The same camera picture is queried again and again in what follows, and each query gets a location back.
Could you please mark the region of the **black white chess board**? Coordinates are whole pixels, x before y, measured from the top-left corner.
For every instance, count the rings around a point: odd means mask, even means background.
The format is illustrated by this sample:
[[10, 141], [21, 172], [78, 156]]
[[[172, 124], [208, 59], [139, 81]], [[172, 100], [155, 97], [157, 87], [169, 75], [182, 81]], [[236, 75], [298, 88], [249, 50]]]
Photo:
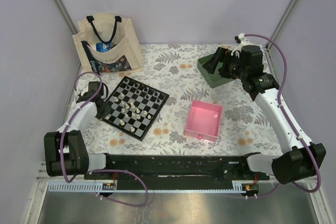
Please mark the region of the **black white chess board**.
[[123, 77], [106, 102], [102, 121], [142, 141], [170, 96]]

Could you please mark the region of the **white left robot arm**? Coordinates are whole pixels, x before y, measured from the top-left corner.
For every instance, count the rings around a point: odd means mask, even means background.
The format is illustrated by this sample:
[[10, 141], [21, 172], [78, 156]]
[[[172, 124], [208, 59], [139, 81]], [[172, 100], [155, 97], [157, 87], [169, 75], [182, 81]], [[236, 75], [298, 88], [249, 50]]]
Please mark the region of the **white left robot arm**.
[[98, 81], [88, 84], [88, 91], [76, 101], [75, 111], [57, 131], [44, 136], [46, 172], [50, 177], [84, 175], [92, 170], [102, 179], [109, 179], [114, 167], [107, 162], [107, 154], [88, 153], [83, 135], [90, 122], [103, 115], [107, 86]]

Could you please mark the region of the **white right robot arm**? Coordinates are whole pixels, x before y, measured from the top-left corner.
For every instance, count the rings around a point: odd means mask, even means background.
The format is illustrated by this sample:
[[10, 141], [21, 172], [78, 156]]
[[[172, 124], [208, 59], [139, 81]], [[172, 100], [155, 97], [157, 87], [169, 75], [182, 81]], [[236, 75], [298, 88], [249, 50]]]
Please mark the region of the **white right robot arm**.
[[317, 176], [326, 155], [323, 144], [315, 144], [300, 128], [282, 101], [280, 86], [275, 78], [264, 72], [263, 51], [256, 45], [239, 46], [231, 51], [218, 47], [202, 67], [222, 78], [238, 79], [243, 89], [261, 108], [279, 141], [282, 155], [250, 154], [239, 166], [243, 179], [250, 180], [258, 172], [275, 176], [281, 184]]

